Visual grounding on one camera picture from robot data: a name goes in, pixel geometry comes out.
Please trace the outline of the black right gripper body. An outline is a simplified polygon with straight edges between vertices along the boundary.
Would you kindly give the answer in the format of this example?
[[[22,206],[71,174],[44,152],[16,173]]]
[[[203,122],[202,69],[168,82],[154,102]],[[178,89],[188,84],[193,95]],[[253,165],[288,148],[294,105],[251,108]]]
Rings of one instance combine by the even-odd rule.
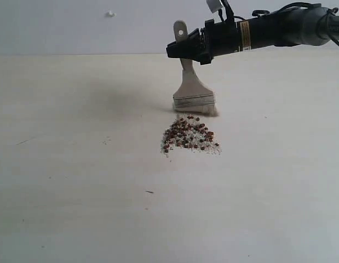
[[[203,49],[199,54],[199,63],[207,65],[216,56],[239,52],[242,46],[241,31],[238,23],[215,22],[213,19],[205,21],[201,29],[201,42]]]

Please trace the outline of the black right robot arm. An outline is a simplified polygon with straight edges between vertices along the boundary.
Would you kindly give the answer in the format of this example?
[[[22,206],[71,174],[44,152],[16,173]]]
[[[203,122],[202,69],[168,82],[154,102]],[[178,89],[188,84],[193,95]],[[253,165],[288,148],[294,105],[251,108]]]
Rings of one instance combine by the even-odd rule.
[[[222,5],[217,12],[219,16],[225,13],[226,18],[207,20],[188,36],[180,34],[168,44],[167,56],[206,65],[216,56],[269,46],[321,46],[329,41],[339,46],[337,8],[294,2],[274,12],[254,10],[251,18],[243,19],[234,15],[227,1]]]

